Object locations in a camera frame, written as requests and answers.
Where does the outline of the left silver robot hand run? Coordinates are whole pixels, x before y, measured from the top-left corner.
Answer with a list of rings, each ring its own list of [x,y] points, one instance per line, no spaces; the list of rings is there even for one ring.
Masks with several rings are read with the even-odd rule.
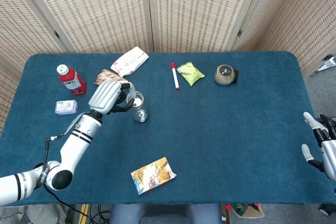
[[[102,116],[110,113],[126,112],[132,108],[135,100],[135,87],[132,83],[103,81],[89,101],[91,111]]]

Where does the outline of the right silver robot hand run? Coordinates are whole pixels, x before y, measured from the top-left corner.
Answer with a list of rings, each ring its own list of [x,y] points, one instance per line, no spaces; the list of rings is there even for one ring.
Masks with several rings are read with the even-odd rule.
[[[316,160],[310,153],[309,146],[302,144],[301,150],[306,162],[335,182],[335,120],[320,114],[324,124],[317,121],[310,113],[303,113],[304,120],[311,127],[322,154],[322,161]]]

